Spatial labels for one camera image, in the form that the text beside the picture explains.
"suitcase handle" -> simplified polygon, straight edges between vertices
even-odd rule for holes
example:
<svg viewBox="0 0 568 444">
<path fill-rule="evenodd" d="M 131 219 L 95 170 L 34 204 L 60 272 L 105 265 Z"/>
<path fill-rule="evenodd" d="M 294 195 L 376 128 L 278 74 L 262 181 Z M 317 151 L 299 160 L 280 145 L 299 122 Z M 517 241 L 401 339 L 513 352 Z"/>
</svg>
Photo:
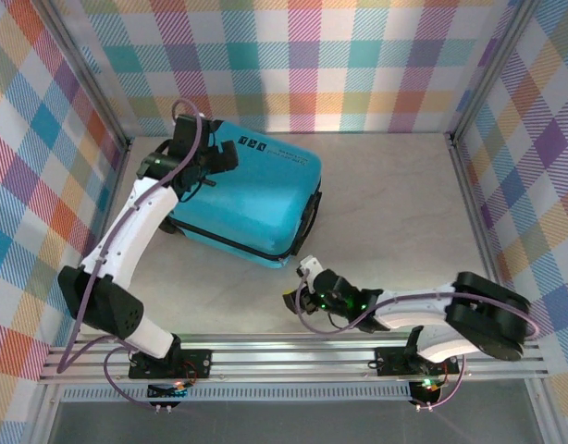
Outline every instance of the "suitcase handle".
<svg viewBox="0 0 568 444">
<path fill-rule="evenodd" d="M 311 229 L 313 229 L 313 225 L 315 224 L 315 220 L 317 219 L 317 211 L 319 210 L 321 195 L 321 191 L 317 191 L 315 194 L 313 194 L 311 196 L 311 199 L 309 200 L 309 203 L 306 205 L 306 208 L 304 208 L 303 216 L 301 217 L 301 226 L 299 227 L 299 231 L 296 233 L 296 237 L 292 242 L 290 254 L 293 256 L 296 256 L 299 253 L 299 251 L 303 247 L 304 241 L 306 241 L 306 238 L 309 237 Z"/>
</svg>

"white floor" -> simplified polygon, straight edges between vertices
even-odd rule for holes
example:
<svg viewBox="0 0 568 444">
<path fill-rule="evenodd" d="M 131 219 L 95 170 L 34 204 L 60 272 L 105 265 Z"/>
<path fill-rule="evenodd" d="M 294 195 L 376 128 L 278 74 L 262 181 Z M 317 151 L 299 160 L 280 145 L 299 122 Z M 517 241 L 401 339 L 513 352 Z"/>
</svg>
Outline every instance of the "white floor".
<svg viewBox="0 0 568 444">
<path fill-rule="evenodd" d="M 323 161 L 321 208 L 299 259 L 313 254 L 359 288 L 423 289 L 451 281 L 462 270 L 483 274 L 443 136 L 276 137 Z M 162 140 L 136 140 L 114 215 L 140 162 Z M 298 285 L 296 264 L 266 269 L 157 231 L 130 291 L 149 317 L 175 333 L 303 332 L 281 298 Z M 323 313 L 309 319 L 328 326 Z"/>
</svg>

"aluminum rail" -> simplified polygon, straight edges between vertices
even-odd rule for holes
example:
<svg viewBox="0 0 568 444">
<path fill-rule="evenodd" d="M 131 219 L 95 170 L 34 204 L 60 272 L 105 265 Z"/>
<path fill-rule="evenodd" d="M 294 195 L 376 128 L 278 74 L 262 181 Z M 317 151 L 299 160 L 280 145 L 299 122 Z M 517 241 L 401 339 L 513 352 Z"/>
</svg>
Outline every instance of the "aluminum rail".
<svg viewBox="0 0 568 444">
<path fill-rule="evenodd" d="M 87 340 L 77 342 L 76 352 Z M 315 335 L 195 335 L 183 338 L 183 349 L 214 351 L 210 377 L 204 382 L 288 383 L 357 382 L 365 380 L 422 380 L 422 376 L 379 377 L 368 368 L 374 348 L 403 347 L 406 334 L 368 336 L 339 335 L 321 339 Z M 105 382 L 103 360 L 117 344 L 99 344 L 83 354 L 66 372 L 58 374 L 63 348 L 53 348 L 41 375 L 41 384 L 100 384 Z M 109 373 L 122 383 L 173 382 L 173 380 L 130 380 L 128 355 L 118 353 L 109 360 Z M 534 342 L 525 345 L 524 358 L 503 362 L 474 353 L 467 356 L 465 378 L 468 380 L 542 378 L 547 365 Z"/>
</svg>

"blue suitcase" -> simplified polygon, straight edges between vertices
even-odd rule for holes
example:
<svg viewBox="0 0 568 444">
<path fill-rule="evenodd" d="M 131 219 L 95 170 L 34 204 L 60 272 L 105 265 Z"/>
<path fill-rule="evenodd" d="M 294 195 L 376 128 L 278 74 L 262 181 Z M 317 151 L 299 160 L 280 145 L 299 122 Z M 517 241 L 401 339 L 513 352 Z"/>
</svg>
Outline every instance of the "blue suitcase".
<svg viewBox="0 0 568 444">
<path fill-rule="evenodd" d="M 270 268 L 295 256 L 315 222 L 321 161 L 289 143 L 221 120 L 204 120 L 208 144 L 234 141 L 239 165 L 183 194 L 165 226 Z"/>
</svg>

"plaid wall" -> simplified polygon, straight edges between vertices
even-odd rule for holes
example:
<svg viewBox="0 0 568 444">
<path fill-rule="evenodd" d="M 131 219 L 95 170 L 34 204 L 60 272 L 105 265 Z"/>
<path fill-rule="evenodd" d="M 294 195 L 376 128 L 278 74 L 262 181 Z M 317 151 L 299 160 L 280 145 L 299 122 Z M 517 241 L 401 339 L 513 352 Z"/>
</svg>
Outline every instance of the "plaid wall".
<svg viewBox="0 0 568 444">
<path fill-rule="evenodd" d="M 126 131 L 157 136 L 180 95 L 257 130 L 445 130 L 509 2 L 55 3 Z"/>
<path fill-rule="evenodd" d="M 56 274 L 93 245 L 118 159 L 30 1 L 0 1 L 0 443 L 19 442 L 66 338 Z"/>
<path fill-rule="evenodd" d="M 568 0 L 544 0 L 465 137 L 500 273 L 534 301 L 568 417 Z"/>
<path fill-rule="evenodd" d="M 522 1 L 523 0 L 509 0 L 506 9 L 504 9 L 504 12 L 500 17 L 498 25 L 496 26 L 494 32 L 491 35 L 491 39 L 489 39 L 488 45 L 486 46 L 483 55 L 479 58 L 479 61 L 477 62 L 475 71 L 471 76 L 471 78 L 469 79 L 469 82 L 467 83 L 467 88 L 465 89 L 465 92 L 461 96 L 461 100 L 457 105 L 455 113 L 452 115 L 451 123 L 449 124 L 449 127 L 447 128 L 446 132 L 453 132 L 455 130 L 457 124 L 459 123 L 459 120 L 463 116 L 463 112 L 470 105 L 471 100 L 473 98 L 473 93 L 477 88 L 477 86 L 479 86 L 481 80 L 484 78 L 484 75 L 486 74 L 486 69 L 500 46 L 500 39 L 504 36 L 504 33 L 508 30 L 508 25 L 512 20 L 512 16 L 514 15 L 514 12 L 516 12 L 516 8 L 521 4 Z"/>
</svg>

